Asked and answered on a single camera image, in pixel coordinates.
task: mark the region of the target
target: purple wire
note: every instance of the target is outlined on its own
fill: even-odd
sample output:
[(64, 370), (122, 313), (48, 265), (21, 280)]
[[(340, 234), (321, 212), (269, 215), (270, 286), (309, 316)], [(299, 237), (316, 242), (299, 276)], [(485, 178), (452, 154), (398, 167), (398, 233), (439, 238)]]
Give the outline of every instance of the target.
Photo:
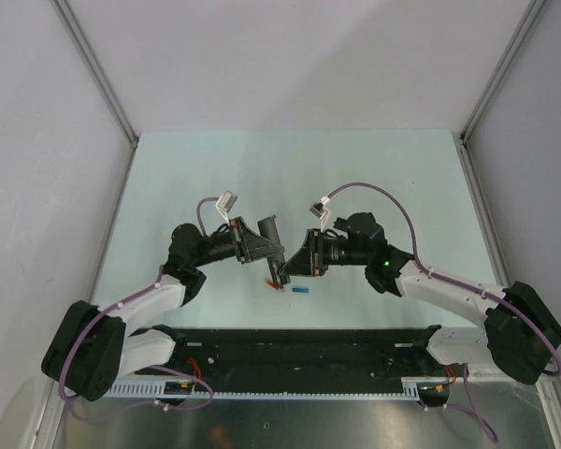
[(463, 288), (463, 289), (468, 290), (472, 293), (475, 293), (476, 295), (484, 294), (486, 297), (492, 299), (496, 303), (498, 303), (501, 306), (503, 306), (503, 307), (509, 309), (510, 311), (512, 311), (530, 329), (532, 329), (532, 331), (538, 336), (540, 341), (542, 341), (544, 346), (546, 346), (546, 348), (549, 350), (549, 352), (553, 356), (554, 362), (556, 364), (556, 370), (553, 372), (553, 374), (561, 375), (561, 356), (559, 355), (557, 350), (554, 348), (554, 346), (551, 344), (551, 342), (546, 337), (546, 335), (544, 335), (544, 333), (542, 333), (542, 331), (540, 331), (540, 329), (538, 329), (538, 327), (532, 322), (532, 320), (530, 320), (522, 311), (520, 311), (518, 308), (516, 308), (515, 306), (513, 306), (512, 304), (507, 302), (505, 299), (500, 298), (500, 297), (498, 297), (497, 295), (495, 295), (491, 292), (485, 292), (484, 293), (484, 290), (482, 288), (476, 286), (476, 285), (472, 285), (472, 284), (467, 283), (467, 282), (462, 282), (462, 281), (459, 281), (457, 279), (450, 278), (449, 276), (445, 276), (443, 274), (434, 273), (434, 272), (431, 273), (430, 272), (430, 270), (422, 263), (422, 261), (420, 260), (420, 256), (418, 255), (418, 242), (417, 242), (417, 238), (415, 236), (415, 230), (413, 228), (413, 222), (411, 221), (410, 215), (407, 213), (405, 208), (401, 205), (401, 203), (399, 203), (399, 201), (394, 196), (392, 196), (386, 190), (384, 190), (384, 189), (382, 189), (382, 188), (380, 188), (380, 187), (378, 187), (374, 184), (370, 184), (370, 183), (367, 183), (367, 182), (349, 182), (349, 183), (343, 184), (343, 185), (339, 186), (338, 188), (336, 188), (335, 190), (333, 190), (330, 194), (328, 194), (328, 198), (330, 199), (333, 196), (335, 196), (336, 194), (338, 194), (339, 192), (341, 192), (345, 189), (348, 189), (350, 187), (354, 187), (354, 186), (367, 187), (368, 189), (372, 189), (372, 190), (375, 190), (377, 192), (380, 192), (381, 194), (383, 194), (384, 196), (389, 198), (399, 208), (399, 210), (401, 210), (401, 213), (405, 217), (405, 220), (408, 223), (408, 227), (410, 228), (411, 246), (412, 246), (413, 257), (415, 259), (415, 263), (418, 266), (418, 268), (425, 275), (427, 275), (429, 277), (432, 277), (432, 278), (436, 278), (440, 281), (449, 283), (451, 285), (455, 285), (457, 287)]
[(204, 402), (201, 402), (197, 405), (192, 405), (190, 407), (187, 407), (187, 406), (183, 407), (183, 406), (178, 406), (178, 405), (166, 404), (165, 402), (162, 402), (162, 401), (156, 402), (156, 399), (141, 400), (141, 401), (138, 401), (138, 402), (134, 402), (130, 405), (127, 405), (126, 407), (123, 407), (123, 408), (117, 410), (116, 412), (107, 413), (107, 414), (104, 414), (102, 416), (98, 416), (96, 418), (86, 418), (84, 416), (79, 415), (75, 411), (75, 408), (74, 408), (72, 403), (67, 404), (68, 405), (68, 410), (70, 410), (71, 414), (76, 419), (78, 419), (82, 422), (85, 422), (85, 423), (100, 423), (100, 422), (103, 422), (103, 421), (107, 421), (108, 419), (114, 418), (116, 416), (119, 416), (122, 413), (128, 412), (129, 410), (136, 409), (137, 407), (143, 407), (144, 405), (158, 405), (158, 406), (162, 407), (163, 409), (166, 408), (166, 406), (168, 406), (166, 408), (166, 410), (176, 410), (176, 411), (179, 411), (179, 412), (190, 412), (192, 410), (197, 410), (197, 409), (204, 408), (214, 400), (214, 390), (212, 389), (212, 387), (209, 386), (205, 381), (202, 381), (201, 379), (198, 379), (197, 377), (186, 374), (184, 372), (176, 371), (174, 369), (170, 369), (170, 368), (166, 368), (166, 367), (158, 367), (156, 365), (152, 365), (151, 367), (148, 367), (148, 368), (158, 369), (158, 370), (160, 370), (162, 372), (166, 372), (168, 374), (173, 374), (175, 376), (190, 379), (190, 380), (194, 381), (195, 383), (200, 384), (204, 388), (206, 388), (206, 390), (208, 390), (209, 397)]
[(445, 406), (438, 406), (438, 407), (428, 407), (424, 402), (420, 399), (420, 404), (427, 410), (457, 410), (459, 412), (467, 413), (472, 418), (475, 418), (482, 427), (482, 430), (488, 437), (488, 439), (493, 442), (494, 444), (498, 443), (498, 435), (496, 434), (495, 430), (492, 428), (490, 424), (482, 417), (478, 407), (476, 406), (476, 401), (474, 397), (471, 396), (471, 390), (469, 389), (469, 369), (468, 364), (464, 363), (464, 387), (466, 388), (467, 400), (469, 400), (469, 405), (471, 405), (471, 409), (468, 407), (464, 407), (463, 405), (452, 405), (446, 404)]
[(206, 236), (206, 228), (204, 227), (204, 222), (202, 221), (202, 205), (204, 203), (208, 203), (209, 201), (218, 201), (217, 196), (206, 196), (203, 199), (199, 200), (197, 203), (197, 208), (195, 208), (195, 212), (197, 214), (197, 222), (199, 223), (199, 228), (202, 230), (202, 234)]
[[(85, 338), (89, 335), (89, 333), (92, 331), (92, 329), (99, 323), (99, 321), (102, 318), (104, 318), (108, 313), (117, 309), (119, 307), (119, 304), (124, 306), (124, 305), (128, 304), (129, 302), (132, 302), (135, 299), (138, 299), (139, 297), (145, 295), (146, 293), (149, 293), (151, 290), (154, 290), (156, 288), (156, 284), (159, 283), (161, 280), (162, 280), (162, 267), (159, 268), (158, 276), (157, 276), (156, 281), (154, 283), (152, 283), (152, 284), (148, 285), (147, 287), (139, 290), (138, 292), (135, 292), (133, 295), (130, 295), (130, 296), (126, 297), (125, 299), (121, 299), (120, 301), (118, 301), (118, 302), (112, 304), (111, 306), (108, 306), (105, 309), (103, 309), (101, 312), (99, 312), (93, 318), (92, 321), (89, 322), (89, 324), (86, 327), (83, 328), (83, 330), (81, 330), (81, 332), (79, 333), (79, 336), (77, 337), (77, 339), (73, 343), (73, 346), (71, 347), (71, 350), (69, 351), (68, 355), (66, 356), (65, 362), (63, 364), (63, 369), (60, 372), (60, 377), (58, 379), (58, 394), (66, 404), (70, 405), (71, 414), (73, 416), (75, 416), (75, 418), (79, 419), (80, 421), (86, 421), (86, 422), (104, 421), (104, 420), (109, 419), (111, 417), (114, 417), (114, 416), (116, 416), (120, 413), (123, 413), (123, 412), (126, 412), (128, 410), (134, 409), (135, 407), (140, 407), (140, 406), (143, 406), (143, 405), (148, 405), (148, 404), (153, 404), (154, 403), (153, 400), (142, 400), (140, 402), (135, 402), (131, 405), (128, 405), (127, 407), (124, 407), (124, 408), (118, 410), (117, 412), (109, 413), (107, 415), (104, 415), (104, 416), (101, 416), (101, 417), (98, 417), (98, 418), (84, 418), (82, 416), (79, 416), (77, 414), (77, 412), (75, 412), (75, 409), (72, 406), (73, 402), (79, 397), (79, 395), (67, 396), (66, 392), (65, 392), (65, 382), (66, 382), (66, 375), (68, 374), (68, 371), (71, 368), (71, 364), (73, 363), (73, 359), (75, 358), (75, 355), (77, 354), (77, 351), (79, 350), (79, 347), (81, 346), (81, 344), (83, 343)], [(175, 370), (170, 369), (170, 368), (157, 367), (157, 366), (151, 366), (150, 368), (158, 369), (160, 371), (167, 372), (169, 374), (174, 374), (176, 376), (191, 379), (194, 382), (204, 386), (209, 392), (209, 398), (206, 401), (204, 401), (204, 402), (202, 402), (198, 405), (191, 406), (191, 407), (177, 407), (177, 406), (173, 406), (173, 405), (168, 405), (168, 409), (182, 410), (182, 411), (197, 410), (197, 409), (201, 409), (202, 407), (206, 407), (208, 404), (210, 404), (213, 401), (214, 390), (212, 390), (212, 388), (206, 382), (202, 381), (201, 379), (197, 379), (194, 376), (191, 376), (189, 374), (185, 374), (184, 372), (175, 371)]]

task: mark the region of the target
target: purple cable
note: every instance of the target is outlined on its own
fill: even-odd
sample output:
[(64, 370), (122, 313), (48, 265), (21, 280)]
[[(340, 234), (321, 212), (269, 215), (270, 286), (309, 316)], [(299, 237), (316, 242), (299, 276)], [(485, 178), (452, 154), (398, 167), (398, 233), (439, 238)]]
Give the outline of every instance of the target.
[(153, 365), (153, 366), (148, 367), (148, 368), (158, 369), (158, 370), (160, 370), (162, 372), (166, 372), (168, 374), (173, 374), (175, 376), (190, 379), (190, 380), (194, 381), (195, 383), (200, 384), (204, 388), (206, 388), (206, 390), (208, 390), (209, 397), (204, 402), (201, 402), (197, 405), (192, 405), (190, 407), (182, 407), (182, 406), (177, 406), (177, 405), (166, 404), (165, 402), (162, 402), (162, 401), (157, 401), (156, 402), (156, 399), (141, 400), (139, 402), (134, 402), (130, 405), (127, 405), (126, 407), (123, 407), (123, 408), (117, 410), (116, 412), (104, 414), (102, 416), (98, 416), (97, 418), (86, 418), (84, 416), (80, 416), (77, 412), (75, 412), (75, 408), (74, 408), (73, 404), (69, 403), (67, 405), (69, 405), (69, 410), (70, 410), (71, 414), (76, 419), (78, 419), (80, 421), (83, 421), (83, 422), (86, 422), (86, 423), (99, 423), (99, 422), (102, 422), (102, 421), (107, 421), (108, 419), (114, 418), (114, 417), (120, 415), (121, 413), (128, 412), (129, 410), (135, 409), (137, 407), (142, 407), (144, 405), (158, 405), (158, 406), (160, 406), (160, 407), (162, 407), (163, 409), (166, 409), (166, 410), (176, 410), (176, 411), (180, 411), (180, 412), (189, 412), (191, 410), (197, 410), (197, 409), (201, 409), (203, 407), (206, 407), (207, 405), (209, 405), (214, 400), (214, 390), (212, 389), (211, 386), (209, 386), (206, 382), (202, 381), (201, 379), (198, 379), (198, 378), (196, 378), (194, 376), (191, 376), (189, 374), (185, 374), (184, 372), (176, 371), (174, 369), (170, 369), (170, 368), (166, 368), (166, 367), (158, 367), (158, 366)]
[(202, 234), (204, 236), (206, 236), (206, 228), (204, 227), (204, 222), (202, 222), (202, 205), (204, 203), (208, 203), (209, 201), (218, 201), (218, 197), (217, 196), (206, 196), (203, 199), (199, 200), (199, 203), (197, 203), (197, 208), (195, 208), (195, 211), (197, 213), (197, 222), (199, 223), (199, 228), (202, 230)]
[(65, 362), (63, 364), (63, 369), (60, 371), (60, 377), (58, 379), (58, 394), (64, 402), (70, 402), (75, 400), (79, 395), (74, 396), (67, 396), (65, 392), (65, 382), (66, 382), (66, 374), (68, 374), (68, 370), (71, 368), (71, 364), (73, 363), (73, 358), (77, 354), (79, 347), (83, 343), (83, 340), (88, 336), (88, 334), (92, 331), (92, 329), (99, 323), (99, 321), (108, 315), (111, 311), (114, 311), (119, 307), (119, 304), (128, 304), (129, 302), (149, 293), (151, 290), (156, 288), (156, 284), (162, 280), (162, 267), (158, 270), (158, 277), (156, 278), (155, 283), (148, 285), (147, 287), (135, 292), (133, 295), (126, 297), (125, 299), (121, 299), (118, 302), (106, 307), (101, 312), (99, 312), (89, 324), (81, 330), (81, 333), (73, 343), (71, 350), (69, 351), (68, 355), (66, 356)]
[[(110, 414), (108, 414), (106, 416), (102, 416), (100, 418), (91, 418), (91, 419), (83, 418), (82, 416), (79, 416), (72, 407), (72, 403), (79, 397), (79, 395), (67, 396), (66, 392), (65, 392), (65, 382), (66, 382), (66, 375), (68, 374), (68, 371), (71, 368), (71, 364), (73, 363), (73, 358), (75, 358), (75, 355), (77, 354), (77, 351), (79, 350), (79, 347), (83, 343), (83, 340), (85, 340), (85, 338), (92, 331), (92, 329), (99, 323), (99, 321), (102, 318), (104, 318), (108, 313), (117, 309), (119, 307), (119, 304), (124, 306), (124, 305), (128, 304), (129, 302), (132, 302), (135, 299), (145, 295), (146, 293), (149, 293), (151, 290), (154, 290), (156, 288), (157, 283), (159, 283), (161, 280), (162, 280), (162, 267), (159, 268), (158, 277), (156, 278), (156, 281), (154, 283), (152, 283), (152, 284), (148, 285), (147, 287), (139, 290), (138, 292), (135, 292), (133, 295), (130, 295), (130, 296), (126, 297), (125, 299), (121, 299), (120, 301), (118, 301), (118, 302), (112, 304), (111, 306), (108, 306), (105, 309), (103, 309), (79, 333), (79, 336), (77, 337), (77, 339), (73, 343), (73, 346), (71, 347), (71, 350), (69, 351), (68, 355), (66, 356), (65, 362), (63, 364), (63, 369), (61, 370), (60, 377), (58, 379), (58, 394), (65, 403), (71, 405), (71, 408), (70, 408), (71, 414), (73, 414), (73, 416), (75, 416), (77, 419), (79, 419), (81, 421), (95, 421), (95, 420), (102, 421), (104, 419), (109, 419), (110, 417), (115, 416), (119, 413), (125, 412), (127, 410), (134, 409), (135, 407), (139, 407), (141, 405), (146, 405), (146, 404), (153, 404), (152, 400), (140, 401), (140, 402), (136, 402), (134, 404), (131, 404), (127, 407), (124, 407), (123, 409), (121, 409), (121, 410), (119, 410), (115, 413), (110, 413)], [(212, 388), (208, 384), (206, 384), (201, 379), (197, 379), (194, 376), (190, 376), (189, 374), (185, 374), (183, 372), (174, 371), (173, 369), (170, 369), (170, 368), (157, 367), (157, 366), (152, 366), (150, 368), (158, 369), (160, 371), (167, 372), (167, 373), (170, 373), (170, 374), (174, 374), (174, 375), (177, 375), (177, 376), (182, 376), (182, 377), (189, 378), (189, 379), (193, 380), (194, 382), (197, 382), (198, 384), (203, 385), (209, 392), (209, 398), (205, 402), (203, 402), (199, 405), (192, 406), (192, 407), (176, 407), (176, 406), (168, 405), (169, 409), (184, 410), (184, 411), (196, 410), (196, 409), (200, 409), (202, 407), (207, 406), (214, 399), (214, 391), (212, 390)]]
[(457, 410), (459, 412), (469, 414), (472, 418), (476, 418), (476, 420), (478, 420), (480, 426), (482, 427), (482, 430), (484, 431), (488, 439), (494, 444), (497, 444), (498, 435), (496, 434), (492, 426), (488, 424), (488, 422), (482, 417), (482, 415), (478, 410), (478, 407), (476, 406), (476, 401), (471, 396), (471, 391), (469, 389), (469, 383), (468, 383), (468, 375), (469, 375), (468, 364), (464, 363), (464, 387), (466, 388), (467, 400), (469, 400), (469, 405), (471, 405), (471, 409), (469, 409), (468, 407), (464, 407), (463, 405), (451, 405), (451, 404), (446, 404), (444, 406), (438, 406), (438, 407), (428, 407), (426, 404), (424, 404), (424, 402), (421, 399), (420, 399), (420, 404), (424, 407), (425, 410), (426, 409), (427, 410)]
[[(413, 222), (411, 221), (410, 215), (407, 213), (407, 211), (401, 205), (401, 203), (399, 203), (399, 201), (394, 196), (389, 194), (386, 190), (384, 190), (384, 189), (382, 189), (382, 188), (380, 188), (380, 187), (378, 187), (374, 184), (367, 183), (367, 182), (349, 182), (349, 183), (343, 184), (343, 185), (339, 186), (338, 188), (336, 188), (335, 190), (333, 190), (330, 194), (328, 194), (328, 198), (330, 199), (333, 196), (335, 196), (336, 194), (338, 194), (339, 192), (341, 192), (345, 189), (348, 189), (350, 187), (354, 187), (354, 186), (367, 187), (368, 189), (372, 189), (372, 190), (375, 190), (377, 192), (380, 192), (381, 194), (383, 194), (384, 196), (389, 198), (391, 201), (393, 201), (393, 203), (399, 208), (399, 210), (401, 210), (401, 213), (405, 217), (405, 220), (408, 223), (408, 227), (410, 228), (411, 246), (412, 246), (413, 257), (415, 259), (415, 263), (418, 266), (418, 268), (425, 275), (427, 275), (429, 277), (432, 277), (432, 278), (436, 278), (440, 281), (449, 283), (451, 285), (455, 285), (457, 287), (463, 288), (463, 289), (468, 290), (472, 293), (475, 293), (476, 295), (481, 295), (482, 293), (484, 293), (483, 289), (479, 288), (476, 285), (472, 285), (472, 284), (469, 284), (469, 283), (466, 283), (466, 282), (462, 282), (462, 281), (459, 281), (457, 279), (450, 278), (449, 276), (445, 276), (443, 274), (438, 274), (438, 273), (434, 273), (434, 272), (431, 273), (430, 270), (424, 266), (424, 264), (420, 260), (420, 256), (418, 255), (418, 242), (417, 242), (417, 239), (415, 237), (415, 230), (413, 228)], [(518, 308), (516, 308), (515, 306), (513, 306), (512, 304), (507, 302), (505, 299), (502, 299), (502, 298), (498, 297), (497, 295), (495, 295), (493, 293), (490, 293), (490, 292), (486, 292), (485, 296), (492, 299), (497, 304), (500, 304), (501, 306), (503, 306), (503, 307), (509, 309), (510, 311), (512, 311), (530, 329), (532, 329), (532, 331), (538, 336), (540, 341), (542, 341), (544, 346), (546, 346), (546, 348), (549, 350), (549, 352), (553, 356), (554, 362), (556, 364), (556, 370), (553, 372), (553, 374), (561, 375), (561, 356), (559, 355), (557, 350), (554, 348), (554, 346), (551, 344), (551, 342), (546, 337), (546, 335), (544, 335), (542, 333), (542, 331), (540, 331), (540, 329), (538, 329), (538, 327), (532, 322), (532, 320), (530, 320), (522, 311), (520, 311)]]

